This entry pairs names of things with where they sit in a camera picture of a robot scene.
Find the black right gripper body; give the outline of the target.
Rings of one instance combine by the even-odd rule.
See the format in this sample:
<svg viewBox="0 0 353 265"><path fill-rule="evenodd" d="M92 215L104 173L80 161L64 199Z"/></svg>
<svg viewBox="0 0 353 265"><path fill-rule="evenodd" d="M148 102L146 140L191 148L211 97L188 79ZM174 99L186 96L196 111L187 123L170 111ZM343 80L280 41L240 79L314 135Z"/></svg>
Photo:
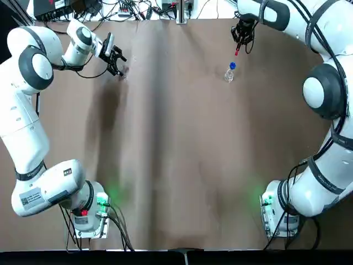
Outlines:
<svg viewBox="0 0 353 265"><path fill-rule="evenodd" d="M255 25L255 20L251 18L240 18L238 22L238 35L239 36L250 36L253 27Z"/></svg>

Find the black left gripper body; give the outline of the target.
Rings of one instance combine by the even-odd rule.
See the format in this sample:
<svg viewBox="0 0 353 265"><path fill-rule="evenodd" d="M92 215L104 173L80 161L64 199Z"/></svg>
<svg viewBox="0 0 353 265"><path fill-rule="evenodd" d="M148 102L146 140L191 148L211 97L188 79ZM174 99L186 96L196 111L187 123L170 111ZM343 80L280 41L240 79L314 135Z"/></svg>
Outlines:
<svg viewBox="0 0 353 265"><path fill-rule="evenodd" d="M107 41L97 42L97 57L102 59L104 62L110 62L110 58L113 54L113 44Z"/></svg>

